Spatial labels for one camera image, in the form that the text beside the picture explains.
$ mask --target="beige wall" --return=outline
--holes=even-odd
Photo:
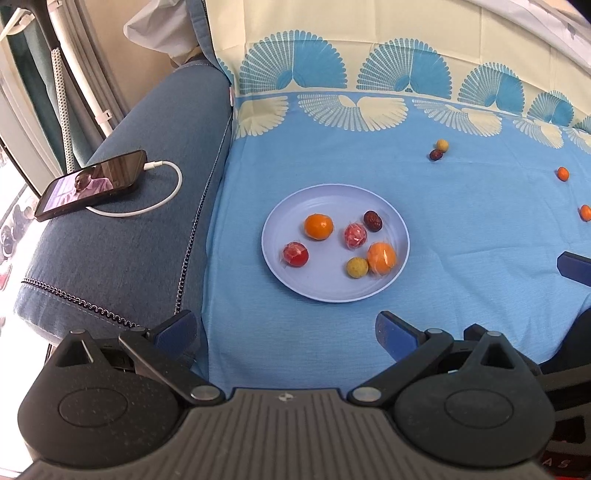
[[[148,0],[79,0],[90,34],[124,113],[173,71],[167,55],[140,47],[123,35],[123,25]]]

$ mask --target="orange fruit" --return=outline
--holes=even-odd
[[[591,220],[591,207],[589,205],[583,205],[579,210],[579,215],[585,222]]]
[[[569,179],[569,171],[564,168],[564,167],[560,167],[557,171],[556,171],[556,176],[562,180],[562,181],[567,181]]]
[[[372,272],[387,275],[396,264],[396,252],[386,242],[376,242],[369,247],[368,263]]]
[[[327,215],[314,213],[304,222],[304,232],[314,240],[326,240],[335,229],[335,226]]]

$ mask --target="plate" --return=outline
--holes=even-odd
[[[351,250],[345,245],[345,228],[363,223],[368,210],[377,212],[384,226],[376,233],[368,230],[365,244]],[[332,218],[335,230],[326,240],[312,240],[304,233],[304,221],[313,213]],[[283,248],[290,242],[300,242],[308,249],[310,259],[303,267],[291,267],[283,260]],[[390,273],[380,277],[370,272],[357,279],[348,276],[347,262],[365,258],[374,242],[394,247],[397,263]],[[404,220],[382,197],[353,185],[322,184],[292,193],[273,208],[262,229],[261,246],[267,265],[286,287],[309,299],[345,303],[366,299],[390,286],[406,265],[410,239]]]

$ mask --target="metal bolt head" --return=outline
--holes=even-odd
[[[353,390],[353,398],[357,401],[370,403],[382,397],[380,390],[374,387],[359,387]]]
[[[212,401],[220,396],[220,391],[213,385],[200,385],[191,390],[191,396],[195,400]]]

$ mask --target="blue denim fabric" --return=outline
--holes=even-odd
[[[142,148],[149,161],[168,160],[180,167],[183,186],[178,195],[132,218],[104,218],[82,210],[51,220],[27,277],[153,327],[174,313],[181,268],[200,209],[181,305],[199,317],[207,230],[231,140],[228,87],[224,74],[203,60],[178,69],[146,96],[90,163]],[[136,192],[100,208],[127,212],[152,205],[165,198],[176,181],[168,167],[145,172]],[[96,338],[113,337],[123,329],[26,284],[15,312],[54,342],[72,328],[84,328]]]

